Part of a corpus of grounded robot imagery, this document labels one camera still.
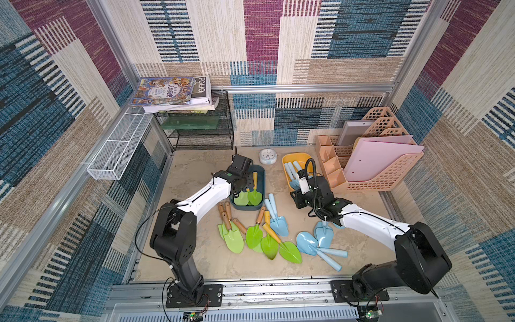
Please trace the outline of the dark teal storage box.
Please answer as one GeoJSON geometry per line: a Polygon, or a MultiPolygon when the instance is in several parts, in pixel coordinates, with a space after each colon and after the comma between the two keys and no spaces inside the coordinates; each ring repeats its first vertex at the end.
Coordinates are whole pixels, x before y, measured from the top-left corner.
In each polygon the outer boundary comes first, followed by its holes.
{"type": "Polygon", "coordinates": [[[248,202],[247,205],[236,205],[233,202],[233,196],[229,196],[229,202],[232,206],[234,206],[235,209],[241,210],[241,211],[257,211],[260,210],[262,205],[264,204],[264,198],[266,195],[266,172],[263,167],[259,165],[253,165],[249,168],[249,174],[248,174],[248,184],[246,186],[247,189],[250,191],[253,191],[253,173],[257,173],[257,191],[262,194],[262,200],[257,205],[252,205],[250,202],[248,202]]]}

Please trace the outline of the blue shovel diagonal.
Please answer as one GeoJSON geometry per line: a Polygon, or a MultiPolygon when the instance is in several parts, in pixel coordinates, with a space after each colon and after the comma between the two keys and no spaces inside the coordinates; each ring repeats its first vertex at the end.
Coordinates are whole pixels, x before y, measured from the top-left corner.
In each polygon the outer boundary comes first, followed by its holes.
{"type": "Polygon", "coordinates": [[[296,160],[293,162],[293,165],[296,169],[296,172],[303,170],[303,167],[296,160]]]}

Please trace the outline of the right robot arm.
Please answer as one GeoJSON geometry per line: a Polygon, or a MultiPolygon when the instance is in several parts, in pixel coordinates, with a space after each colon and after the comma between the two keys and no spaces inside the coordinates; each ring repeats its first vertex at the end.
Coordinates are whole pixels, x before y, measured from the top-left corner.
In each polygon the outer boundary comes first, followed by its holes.
{"type": "Polygon", "coordinates": [[[310,207],[309,215],[321,220],[319,228],[324,232],[329,224],[353,229],[394,252],[395,260],[366,264],[352,276],[350,293],[354,300],[373,299],[391,287],[409,287],[426,295],[452,269],[449,256],[427,224],[393,221],[336,198],[327,180],[317,174],[312,158],[304,166],[288,162],[286,169],[289,177],[299,182],[290,194],[296,207],[310,207]]]}

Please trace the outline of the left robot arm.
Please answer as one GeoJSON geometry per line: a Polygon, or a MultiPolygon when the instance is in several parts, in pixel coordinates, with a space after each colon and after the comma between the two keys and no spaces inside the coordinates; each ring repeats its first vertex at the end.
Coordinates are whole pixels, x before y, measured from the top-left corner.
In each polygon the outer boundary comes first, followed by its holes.
{"type": "Polygon", "coordinates": [[[169,265],[175,277],[172,289],[183,303],[205,300],[204,278],[193,258],[197,224],[218,203],[246,188],[251,166],[252,159],[234,154],[229,167],[214,173],[203,188],[184,201],[170,201],[157,214],[150,248],[169,265]]]}

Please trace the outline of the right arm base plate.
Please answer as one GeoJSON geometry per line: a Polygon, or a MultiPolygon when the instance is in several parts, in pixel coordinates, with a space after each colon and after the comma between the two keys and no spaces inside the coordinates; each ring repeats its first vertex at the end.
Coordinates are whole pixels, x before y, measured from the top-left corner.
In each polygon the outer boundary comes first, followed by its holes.
{"type": "Polygon", "coordinates": [[[386,289],[368,289],[362,283],[355,280],[332,280],[330,282],[331,293],[336,303],[358,304],[361,302],[390,300],[386,289]]]}

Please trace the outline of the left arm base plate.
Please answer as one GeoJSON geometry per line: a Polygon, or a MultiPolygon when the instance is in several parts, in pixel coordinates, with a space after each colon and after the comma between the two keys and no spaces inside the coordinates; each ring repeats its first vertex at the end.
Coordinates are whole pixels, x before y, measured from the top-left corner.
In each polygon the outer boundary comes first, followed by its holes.
{"type": "Polygon", "coordinates": [[[204,284],[199,290],[186,292],[175,283],[166,288],[165,307],[182,309],[197,307],[221,307],[223,300],[222,284],[204,284]]]}

